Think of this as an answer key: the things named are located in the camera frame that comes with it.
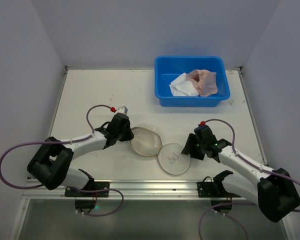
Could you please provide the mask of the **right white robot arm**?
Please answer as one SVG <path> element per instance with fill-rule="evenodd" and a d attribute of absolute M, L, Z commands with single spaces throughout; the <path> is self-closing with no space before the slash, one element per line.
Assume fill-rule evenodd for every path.
<path fill-rule="evenodd" d="M 220 198 L 228 194 L 245 198 L 274 223 L 300 206 L 299 194 L 286 170 L 274 170 L 240 155 L 233 142 L 217 139 L 207 125 L 199 125 L 188 135 L 181 153 L 197 160 L 207 157 L 229 167 L 211 182 L 197 183 L 200 198 Z"/>

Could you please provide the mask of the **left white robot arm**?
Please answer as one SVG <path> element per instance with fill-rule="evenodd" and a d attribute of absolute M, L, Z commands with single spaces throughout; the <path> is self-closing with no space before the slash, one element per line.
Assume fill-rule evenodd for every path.
<path fill-rule="evenodd" d="M 99 127 L 93 133 L 61 142 L 49 137 L 43 142 L 27 166 L 27 171 L 48 190 L 59 186 L 90 191 L 94 179 L 82 169 L 70 168 L 71 162 L 90 152 L 107 149 L 116 142 L 134 138 L 130 119 L 124 113 L 116 113 L 107 127 Z"/>

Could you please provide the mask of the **pink beige bra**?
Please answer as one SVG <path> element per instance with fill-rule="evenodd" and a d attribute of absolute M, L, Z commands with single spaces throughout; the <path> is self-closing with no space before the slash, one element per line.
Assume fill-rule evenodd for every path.
<path fill-rule="evenodd" d="M 216 72 L 206 69 L 195 69 L 187 73 L 186 79 L 192 82 L 201 97 L 209 97 L 218 93 Z"/>

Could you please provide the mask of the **white mesh laundry bag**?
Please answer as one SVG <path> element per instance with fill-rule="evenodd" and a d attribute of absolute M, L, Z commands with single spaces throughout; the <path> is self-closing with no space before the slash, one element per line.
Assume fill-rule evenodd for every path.
<path fill-rule="evenodd" d="M 182 154 L 182 145 L 175 142 L 163 144 L 156 129 L 148 125 L 133 127 L 131 131 L 134 134 L 129 141 L 132 151 L 145 158 L 157 158 L 160 168 L 167 174 L 180 176 L 190 168 L 191 158 Z"/>

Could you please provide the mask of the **white padded bra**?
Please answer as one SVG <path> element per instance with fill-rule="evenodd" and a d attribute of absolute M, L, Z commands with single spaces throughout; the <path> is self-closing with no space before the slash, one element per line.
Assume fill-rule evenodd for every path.
<path fill-rule="evenodd" d="M 169 88 L 173 97 L 198 97 L 199 93 L 193 86 L 193 83 L 187 80 L 187 74 L 184 72 L 174 79 Z"/>

